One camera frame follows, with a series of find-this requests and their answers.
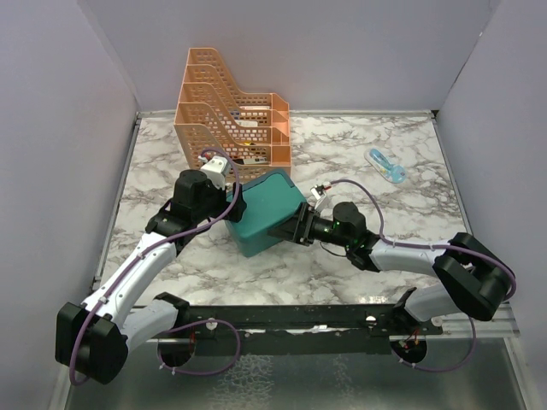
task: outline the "gray wall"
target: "gray wall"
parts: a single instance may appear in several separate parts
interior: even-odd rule
[[[545,0],[504,0],[438,117],[473,232],[516,271],[512,304],[545,404],[546,15]]]
[[[437,109],[499,0],[82,0],[144,110],[174,109],[189,47],[294,109]]]
[[[91,283],[136,110],[73,0],[0,13],[0,407],[47,408],[56,312]]]

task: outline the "green box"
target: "green box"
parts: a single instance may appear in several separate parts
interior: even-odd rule
[[[239,222],[227,221],[226,226],[241,253],[251,257],[281,242],[268,229],[288,220],[306,198],[281,168],[242,186],[247,209]]]

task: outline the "marble surface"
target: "marble surface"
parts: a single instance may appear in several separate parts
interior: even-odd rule
[[[135,248],[146,222],[173,194],[179,172],[187,168],[173,119],[168,115],[142,120],[103,282]],[[465,230],[428,117],[294,115],[291,141],[291,177],[305,196],[310,197],[309,189],[316,183],[349,177],[376,196],[389,236],[436,241]],[[398,158],[408,173],[404,183],[388,183],[367,163],[364,154],[373,146]],[[369,229],[378,230],[378,215],[356,187],[340,184],[329,193],[333,203],[355,202]],[[307,249],[280,243],[247,259],[224,223],[219,223],[196,237],[154,279],[138,304],[149,303],[163,291],[192,304],[394,302],[408,287],[436,281],[408,272],[362,272],[346,259],[329,255],[318,243]]]

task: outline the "black metal bar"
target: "black metal bar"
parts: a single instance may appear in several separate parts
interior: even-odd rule
[[[197,356],[230,356],[236,349],[231,331],[217,330],[214,338],[201,338],[196,332]],[[292,334],[288,331],[265,333],[239,332],[241,354],[342,354],[367,353],[389,354],[388,337],[369,337],[368,330],[326,331],[321,333]]]
[[[393,304],[296,305],[296,306],[190,306],[188,323],[208,318],[222,319],[237,329],[369,329],[371,336],[404,334],[393,312]],[[421,324],[422,334],[441,334],[431,322]]]

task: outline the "purple cable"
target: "purple cable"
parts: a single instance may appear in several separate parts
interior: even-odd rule
[[[390,245],[399,246],[401,248],[411,248],[411,249],[448,249],[448,250],[455,250],[456,252],[461,252],[463,254],[468,254],[471,256],[475,256],[477,258],[482,259],[483,261],[490,262],[492,265],[495,265],[496,267],[499,267],[502,271],[504,271],[507,274],[507,277],[509,281],[511,282],[511,289],[509,290],[508,294],[505,296],[505,300],[507,301],[509,298],[511,298],[515,292],[516,292],[516,280],[515,280],[515,274],[506,267],[502,262],[495,260],[494,258],[491,258],[488,255],[481,254],[480,252],[475,252],[474,250],[461,248],[459,246],[454,245],[443,245],[443,244],[437,244],[430,246],[428,244],[424,243],[405,243],[405,242],[393,242],[392,240],[388,239],[384,235],[384,215],[382,214],[382,210],[379,208],[379,204],[376,202],[376,199],[374,196],[361,184],[358,182],[351,180],[351,179],[337,179],[335,181],[331,181],[332,185],[339,184],[340,182],[347,182],[348,184],[353,184],[355,186],[358,186],[361,188],[365,194],[367,194],[370,201],[373,203],[374,207],[376,208],[376,211],[378,212],[379,216],[379,237],[380,239],[388,243]]]
[[[199,320],[198,322],[193,322],[193,323],[190,323],[188,325],[175,327],[175,328],[173,328],[169,331],[166,331],[165,333],[175,333],[176,331],[183,331],[185,329],[190,329],[191,327],[194,327],[194,326],[205,325],[206,323],[220,323],[221,325],[228,326],[230,328],[230,330],[233,332],[234,336],[236,337],[236,353],[233,355],[230,362],[227,365],[225,365],[225,366],[223,366],[223,367],[221,367],[220,369],[217,369],[217,370],[211,370],[211,371],[206,371],[206,372],[194,372],[192,370],[184,370],[184,369],[179,369],[177,367],[167,366],[165,363],[163,363],[162,357],[160,356],[160,353],[158,352],[157,358],[160,361],[160,363],[162,363],[162,367],[166,367],[171,372],[177,372],[177,373],[180,373],[180,374],[189,374],[191,376],[214,376],[215,374],[220,374],[222,372],[225,372],[230,367],[235,365],[236,362],[239,359],[239,353],[241,352],[241,338],[239,337],[238,330],[230,322],[226,322],[225,320],[220,320],[220,319]]]
[[[456,365],[453,365],[450,367],[443,367],[440,369],[434,368],[434,367],[419,366],[401,359],[401,357],[397,353],[395,353],[393,349],[391,350],[391,353],[395,355],[402,364],[408,367],[412,367],[415,370],[421,370],[423,372],[429,372],[429,373],[453,372],[454,370],[458,370],[460,367],[463,367],[464,365],[466,365],[471,360],[471,357],[473,356],[473,353],[475,352],[475,349],[477,348],[477,330],[475,329],[475,323],[473,323],[473,319],[471,318],[469,318],[469,323],[471,323],[471,332],[473,333],[473,338],[471,339],[471,347],[469,348],[468,354],[463,358],[462,361],[460,361]]]
[[[218,221],[223,220],[230,213],[230,211],[233,209],[233,207],[235,206],[236,199],[238,198],[239,190],[240,190],[238,166],[232,160],[232,158],[230,158],[230,156],[226,152],[224,152],[222,149],[206,148],[202,151],[201,156],[203,156],[203,154],[205,152],[215,152],[219,155],[224,156],[228,160],[230,165],[232,166],[233,175],[235,176],[235,179],[236,179],[236,187],[235,187],[235,190],[233,192],[232,202],[230,202],[230,205],[228,205],[228,208],[226,208],[226,210],[222,214],[220,214],[216,218],[212,219],[207,224],[198,226],[197,228],[194,228],[194,229],[190,229],[189,231],[184,231],[184,232],[181,232],[181,233],[177,233],[176,235],[172,235],[171,237],[166,237],[165,239],[162,239],[161,241],[153,243],[153,244],[151,244],[151,246],[149,246],[148,248],[146,248],[145,250],[143,250],[141,252],[142,256],[146,256],[150,251],[157,248],[158,246],[163,245],[164,243],[170,243],[170,242],[172,242],[176,239],[180,239],[182,237],[187,237],[188,235],[192,235],[194,233],[199,233],[201,231],[209,229],[212,225],[216,224]],[[115,289],[121,283],[121,281],[123,281],[125,276],[140,261],[141,261],[140,257],[136,257],[135,259],[133,259],[129,263],[129,265],[126,266],[126,268],[121,272],[120,276],[118,276],[118,278],[112,283],[112,285],[104,292],[103,296],[104,296],[105,299],[108,300],[110,295],[112,295],[112,293],[115,291]],[[72,385],[74,385],[74,386],[80,386],[81,384],[83,384],[87,380],[89,380],[88,377],[85,377],[81,380],[76,379],[76,359],[78,357],[79,346],[82,343],[82,339],[84,338],[85,330],[87,329],[87,326],[90,324],[91,320],[93,319],[93,316],[97,313],[97,311],[99,310],[99,308],[102,305],[103,305],[102,302],[100,302],[100,301],[97,302],[97,304],[93,307],[93,309],[87,314],[87,317],[85,318],[84,323],[82,324],[82,326],[79,328],[78,335],[76,336],[76,340],[74,342],[74,347],[72,349],[72,354],[70,355],[70,365],[68,367],[68,378],[70,378],[70,383],[72,383]]]
[[[383,242],[388,243],[388,244],[393,245],[393,246],[400,246],[402,248],[411,248],[411,249],[430,249],[430,248],[433,248],[433,249],[449,249],[449,250],[455,250],[457,252],[462,252],[463,254],[468,254],[468,255],[471,255],[471,256],[479,257],[479,258],[483,259],[484,261],[488,261],[488,262],[492,263],[493,265],[495,265],[496,267],[499,267],[500,269],[502,269],[507,274],[507,276],[509,278],[509,281],[511,282],[511,289],[509,290],[508,294],[505,296],[505,300],[507,301],[512,295],[515,294],[515,291],[516,291],[515,274],[507,266],[505,266],[503,263],[491,258],[490,256],[483,255],[480,252],[475,252],[474,250],[465,249],[465,248],[461,248],[459,246],[454,246],[454,245],[438,244],[438,245],[433,245],[432,247],[430,247],[430,245],[426,245],[426,244],[423,244],[423,243],[400,243],[400,242],[395,243],[394,241],[391,241],[390,239],[386,238],[385,235],[384,235],[384,224],[385,224],[384,223],[384,215],[382,214],[382,210],[380,209],[379,204],[376,201],[376,199],[374,198],[374,196],[367,190],[367,188],[365,188],[363,185],[359,184],[358,182],[356,182],[352,179],[336,179],[334,181],[331,181],[331,185],[339,184],[341,182],[346,182],[348,184],[353,184],[355,186],[358,186],[359,188],[361,188],[361,190],[363,192],[365,192],[365,194],[367,194],[368,199],[370,199],[370,201],[373,203],[374,207],[376,208],[376,211],[378,212],[378,216],[379,216],[379,237]],[[434,368],[431,368],[431,367],[418,366],[416,364],[413,365],[412,363],[408,363],[407,361],[402,360],[400,358],[399,359],[402,361],[402,363],[404,365],[409,366],[409,367],[413,367],[414,369],[417,369],[417,370],[422,370],[423,372],[444,373],[444,372],[452,372],[454,370],[459,369],[460,367],[464,366],[465,364],[467,364],[469,362],[469,360],[471,359],[471,356],[473,356],[473,353],[474,353],[476,345],[477,345],[477,331],[475,329],[475,324],[473,323],[473,320],[471,318],[469,318],[469,322],[471,323],[471,331],[473,333],[471,348],[469,349],[468,354],[458,364],[453,365],[451,367],[434,369]],[[391,352],[396,357],[399,357],[398,354],[395,353],[393,350]]]

